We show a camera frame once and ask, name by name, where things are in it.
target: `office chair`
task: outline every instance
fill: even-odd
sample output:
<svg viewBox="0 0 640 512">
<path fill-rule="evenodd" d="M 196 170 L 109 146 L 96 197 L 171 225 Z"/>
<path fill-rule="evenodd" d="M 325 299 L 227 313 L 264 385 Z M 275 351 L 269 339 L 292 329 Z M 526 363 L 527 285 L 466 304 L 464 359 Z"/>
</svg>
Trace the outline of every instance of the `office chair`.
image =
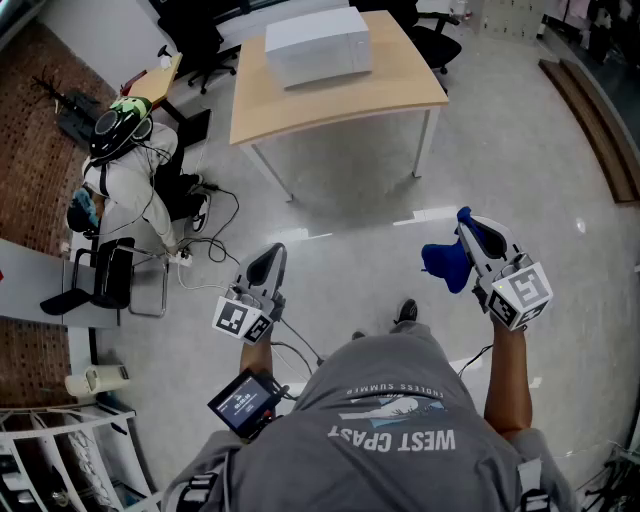
<svg viewBox="0 0 640 512">
<path fill-rule="evenodd" d="M 446 65 L 462 51 L 457 41 L 442 33 L 445 23 L 458 25 L 460 22 L 448 14 L 439 12 L 418 13 L 418 0 L 350 0 L 349 5 L 360 12 L 389 11 L 398 25 L 407 33 L 431 69 L 439 69 L 443 75 L 448 70 Z M 419 18 L 437 19 L 435 30 L 427 27 L 415 26 Z"/>
<path fill-rule="evenodd" d="M 69 311 L 91 302 L 94 306 L 105 309 L 129 308 L 134 315 L 161 318 L 167 309 L 167 279 L 169 275 L 169 260 L 166 255 L 157 255 L 134 247 L 135 240 L 131 237 L 118 238 L 105 242 L 97 251 L 78 249 L 73 266 L 71 289 L 40 303 L 42 311 L 48 315 L 60 316 Z M 77 287 L 80 258 L 85 254 L 95 254 L 95 280 L 93 295 Z M 131 289 L 136 265 L 133 255 L 142 254 L 148 258 L 156 258 L 163 265 L 162 279 L 162 310 L 160 313 L 141 313 L 131 308 Z"/>
<path fill-rule="evenodd" d="M 235 75 L 236 70 L 232 66 L 222 64 L 229 55 L 218 54 L 224 39 L 218 32 L 208 9 L 200 7 L 202 6 L 200 2 L 189 3 L 188 7 L 184 4 L 172 5 L 174 5 L 173 8 L 167 9 L 160 16 L 158 26 L 169 34 L 176 49 L 182 53 L 180 67 L 196 69 L 189 79 L 189 86 L 193 86 L 196 78 L 202 77 L 200 94 L 205 94 L 211 73 L 218 69 L 226 69 Z M 237 54 L 232 53 L 230 57 L 235 59 Z"/>
</svg>

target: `person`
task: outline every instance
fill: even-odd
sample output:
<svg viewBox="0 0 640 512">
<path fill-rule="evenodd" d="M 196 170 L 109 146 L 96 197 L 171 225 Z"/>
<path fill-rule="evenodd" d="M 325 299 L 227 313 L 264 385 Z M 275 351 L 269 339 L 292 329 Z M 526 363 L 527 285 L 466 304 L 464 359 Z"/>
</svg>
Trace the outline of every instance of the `person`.
<svg viewBox="0 0 640 512">
<path fill-rule="evenodd" d="M 250 444 L 214 432 L 168 487 L 163 512 L 576 510 L 543 434 L 531 428 L 523 331 L 492 318 L 482 418 L 417 316 L 408 300 L 390 334 L 355 333 L 314 373 L 293 412 Z M 245 368 L 272 371 L 270 336 L 243 346 Z M 198 482 L 205 494 L 189 492 Z"/>
<path fill-rule="evenodd" d="M 97 236 L 110 198 L 133 219 L 148 221 L 175 255 L 179 241 L 171 222 L 191 217 L 193 230 L 202 232 L 210 199 L 196 193 L 202 176 L 182 174 L 184 148 L 176 132 L 153 123 L 150 112 L 145 98 L 125 97 L 97 121 L 91 154 L 82 164 L 84 183 L 73 194 L 67 224 L 73 231 Z"/>
</svg>

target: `desk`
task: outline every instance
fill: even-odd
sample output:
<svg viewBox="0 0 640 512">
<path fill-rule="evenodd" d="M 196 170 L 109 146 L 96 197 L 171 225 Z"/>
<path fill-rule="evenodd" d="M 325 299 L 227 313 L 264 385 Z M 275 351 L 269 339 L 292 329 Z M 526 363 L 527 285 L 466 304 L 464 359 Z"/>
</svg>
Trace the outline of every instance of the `desk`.
<svg viewBox="0 0 640 512">
<path fill-rule="evenodd" d="M 283 89 L 267 68 L 264 37 L 242 45 L 233 101 L 230 144 L 290 201 L 291 193 L 257 147 L 261 140 L 378 114 L 423 110 L 413 175 L 422 175 L 441 106 L 449 103 L 438 80 L 387 11 L 364 12 L 373 71 Z"/>
<path fill-rule="evenodd" d="M 167 100 L 169 87 L 178 72 L 178 66 L 182 60 L 182 54 L 178 53 L 171 58 L 171 66 L 167 69 L 157 67 L 146 75 L 140 77 L 131 86 L 129 96 L 141 96 L 147 98 L 153 106 L 160 106 L 178 121 L 178 136 L 184 147 L 204 140 L 209 129 L 209 117 L 211 110 L 207 109 L 189 118 L 184 117 Z"/>
</svg>

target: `brick wall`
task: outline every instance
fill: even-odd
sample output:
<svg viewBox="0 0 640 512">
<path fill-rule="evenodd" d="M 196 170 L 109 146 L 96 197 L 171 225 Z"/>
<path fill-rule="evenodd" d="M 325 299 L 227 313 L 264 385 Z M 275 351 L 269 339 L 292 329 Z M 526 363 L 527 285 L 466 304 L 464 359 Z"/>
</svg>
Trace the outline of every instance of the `brick wall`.
<svg viewBox="0 0 640 512">
<path fill-rule="evenodd" d="M 53 100 L 35 104 L 43 93 L 31 76 L 45 66 L 63 93 L 78 89 L 103 105 L 115 93 L 35 21 L 0 52 L 0 238 L 64 257 L 64 217 L 86 155 L 58 130 Z M 69 370 L 64 327 L 0 319 L 0 407 L 69 402 Z"/>
</svg>

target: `tiled floor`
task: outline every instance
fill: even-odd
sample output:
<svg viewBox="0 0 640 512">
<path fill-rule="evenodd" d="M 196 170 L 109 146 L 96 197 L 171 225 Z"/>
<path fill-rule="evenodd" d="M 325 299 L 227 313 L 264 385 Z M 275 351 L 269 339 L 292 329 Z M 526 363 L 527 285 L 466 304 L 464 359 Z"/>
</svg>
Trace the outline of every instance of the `tiled floor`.
<svg viewBox="0 0 640 512">
<path fill-rule="evenodd" d="M 470 357 L 491 341 L 470 286 L 451 295 L 421 273 L 425 243 L 455 240 L 452 217 L 394 226 L 413 211 L 469 205 L 508 225 L 545 268 L 553 307 L 528 331 L 534 422 L 573 484 L 597 471 L 622 441 L 638 385 L 638 296 L 633 267 L 639 254 L 634 208 L 614 205 L 580 127 L 538 69 L 538 45 L 527 47 L 456 32 L 463 53 L 445 77 L 451 103 L 438 122 L 424 177 L 410 176 L 419 116 L 398 114 L 316 128 L 262 147 L 296 200 L 284 203 L 237 148 L 228 145 L 234 79 L 224 77 L 206 96 L 178 84 L 172 99 L 187 113 L 213 109 L 200 172 L 238 195 L 240 212 L 221 237 L 237 258 L 268 241 L 288 241 L 283 294 L 285 318 L 321 353 L 347 342 L 355 329 L 390 328 L 397 304 L 414 297 L 450 360 Z M 202 144 L 184 168 L 193 172 Z M 213 196 L 206 234 L 233 211 L 231 198 Z M 107 228 L 127 219 L 114 209 Z M 584 221 L 586 231 L 576 226 Z M 158 240 L 137 223 L 138 245 Z M 320 238 L 318 235 L 330 234 Z M 195 246 L 189 286 L 226 283 L 232 262 L 214 264 Z M 158 274 L 137 288 L 134 302 L 158 305 Z M 187 291 L 175 269 L 169 309 L 161 320 L 125 313 L 122 327 L 99 334 L 101 353 L 117 357 L 133 378 L 120 398 L 138 412 L 144 456 L 160 487 L 195 455 L 221 424 L 206 403 L 237 372 L 240 345 L 211 327 L 218 290 Z M 275 338 L 306 351 L 279 325 Z M 300 372 L 303 366 L 285 354 Z M 465 373 L 481 407 L 489 359 Z M 275 360 L 276 378 L 300 378 Z M 567 452 L 574 452 L 567 457 Z"/>
</svg>

